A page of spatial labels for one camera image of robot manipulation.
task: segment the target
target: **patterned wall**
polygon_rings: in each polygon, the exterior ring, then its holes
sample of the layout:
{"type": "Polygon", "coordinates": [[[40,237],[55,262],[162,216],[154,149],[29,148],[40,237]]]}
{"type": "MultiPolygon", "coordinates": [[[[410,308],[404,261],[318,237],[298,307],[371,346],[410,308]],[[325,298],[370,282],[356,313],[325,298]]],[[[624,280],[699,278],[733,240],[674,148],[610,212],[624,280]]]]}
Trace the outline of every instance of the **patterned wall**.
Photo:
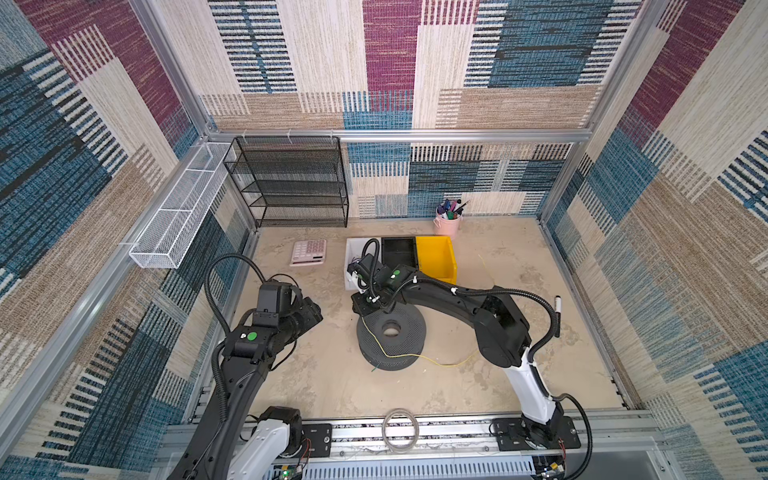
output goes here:
{"type": "MultiPolygon", "coordinates": [[[[0,402],[196,136],[127,1],[0,0],[0,402]]],[[[203,268],[247,237],[235,200],[181,268],[131,271],[0,478],[146,477],[213,335],[203,268]]]]}
{"type": "Polygon", "coordinates": [[[641,0],[158,0],[221,130],[581,127],[641,0]]]}
{"type": "Polygon", "coordinates": [[[673,0],[548,227],[688,478],[768,478],[768,3],[673,0]]]}
{"type": "MultiPolygon", "coordinates": [[[[176,270],[134,266],[38,410],[0,478],[147,478],[168,425],[181,423],[218,323],[204,273],[243,251],[249,229],[220,190],[176,270]]],[[[238,262],[214,270],[222,305],[238,262]]]]}
{"type": "Polygon", "coordinates": [[[571,144],[342,144],[349,216],[430,217],[444,198],[465,215],[535,215],[571,144]]]}
{"type": "Polygon", "coordinates": [[[195,137],[127,1],[0,0],[0,402],[195,137]]]}
{"type": "MultiPolygon", "coordinates": [[[[211,121],[260,128],[585,126],[641,0],[159,0],[211,121]]],[[[349,144],[351,217],[536,214],[559,144],[349,144]]]]}

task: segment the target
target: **pink pen holder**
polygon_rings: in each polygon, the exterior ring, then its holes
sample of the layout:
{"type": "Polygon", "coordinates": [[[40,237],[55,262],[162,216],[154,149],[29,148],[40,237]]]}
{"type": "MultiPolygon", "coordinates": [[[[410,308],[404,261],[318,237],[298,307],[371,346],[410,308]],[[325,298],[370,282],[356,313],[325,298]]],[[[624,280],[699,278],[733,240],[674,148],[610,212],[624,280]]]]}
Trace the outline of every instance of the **pink pen holder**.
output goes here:
{"type": "Polygon", "coordinates": [[[436,215],[432,221],[435,224],[435,235],[447,235],[454,237],[458,233],[458,225],[462,221],[461,216],[453,220],[447,220],[440,215],[436,215]]]}

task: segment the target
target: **table surface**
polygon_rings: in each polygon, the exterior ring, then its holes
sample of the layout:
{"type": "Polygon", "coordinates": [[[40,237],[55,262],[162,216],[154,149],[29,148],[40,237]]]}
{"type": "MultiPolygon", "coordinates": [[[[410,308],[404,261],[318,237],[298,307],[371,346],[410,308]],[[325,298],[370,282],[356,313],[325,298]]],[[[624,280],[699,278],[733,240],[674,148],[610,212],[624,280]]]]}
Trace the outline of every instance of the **table surface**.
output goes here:
{"type": "MultiPolygon", "coordinates": [[[[251,413],[259,415],[270,405],[298,408],[304,418],[385,415],[397,407],[417,415],[519,410],[502,369],[479,354],[472,328],[444,313],[418,307],[427,324],[422,354],[455,363],[474,353],[463,365],[447,368],[418,359],[406,369],[387,372],[374,369],[362,357],[350,299],[353,292],[344,290],[346,239],[430,234],[430,220],[350,220],[346,229],[264,228],[254,256],[257,265],[265,276],[293,276],[303,295],[320,305],[324,320],[302,336],[291,358],[269,374],[251,413]],[[320,238],[328,240],[323,265],[289,266],[294,242],[320,238]]],[[[555,394],[571,393],[587,409],[621,407],[621,397],[535,219],[467,217],[453,248],[459,285],[489,288],[497,284],[547,299],[562,296],[561,337],[536,354],[546,385],[555,394]]],[[[251,272],[234,319],[256,305],[258,291],[258,278],[251,272]]],[[[535,342],[547,331],[547,314],[533,301],[515,301],[531,324],[535,342]]]]}

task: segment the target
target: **red wire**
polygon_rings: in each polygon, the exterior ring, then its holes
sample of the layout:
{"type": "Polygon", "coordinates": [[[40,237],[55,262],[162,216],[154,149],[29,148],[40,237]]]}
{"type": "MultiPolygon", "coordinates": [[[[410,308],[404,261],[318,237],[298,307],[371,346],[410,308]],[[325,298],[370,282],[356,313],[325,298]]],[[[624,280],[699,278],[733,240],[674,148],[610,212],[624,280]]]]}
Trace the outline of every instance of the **red wire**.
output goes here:
{"type": "Polygon", "coordinates": [[[301,458],[299,458],[299,465],[301,465],[301,461],[304,460],[304,455],[306,455],[306,463],[304,466],[306,466],[308,463],[310,463],[310,450],[312,449],[312,440],[309,438],[306,439],[306,451],[301,455],[301,458]]]}

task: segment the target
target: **white box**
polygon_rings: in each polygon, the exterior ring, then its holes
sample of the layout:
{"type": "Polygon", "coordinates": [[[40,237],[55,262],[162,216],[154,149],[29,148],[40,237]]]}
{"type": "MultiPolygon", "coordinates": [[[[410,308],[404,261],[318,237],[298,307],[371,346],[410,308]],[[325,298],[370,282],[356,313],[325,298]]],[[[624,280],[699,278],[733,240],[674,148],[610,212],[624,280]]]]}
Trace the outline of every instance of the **white box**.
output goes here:
{"type": "MultiPolygon", "coordinates": [[[[382,242],[381,237],[375,237],[379,241],[379,245],[382,242]]],[[[353,258],[362,257],[362,248],[366,245],[366,242],[371,240],[371,237],[365,238],[348,238],[346,239],[346,253],[344,254],[344,267],[342,272],[344,273],[344,286],[347,290],[357,290],[357,286],[346,278],[346,267],[352,262],[353,258]]],[[[368,247],[368,253],[373,255],[373,251],[376,246],[371,245],[368,247]]],[[[379,262],[382,261],[382,252],[379,248],[379,262]]]]}

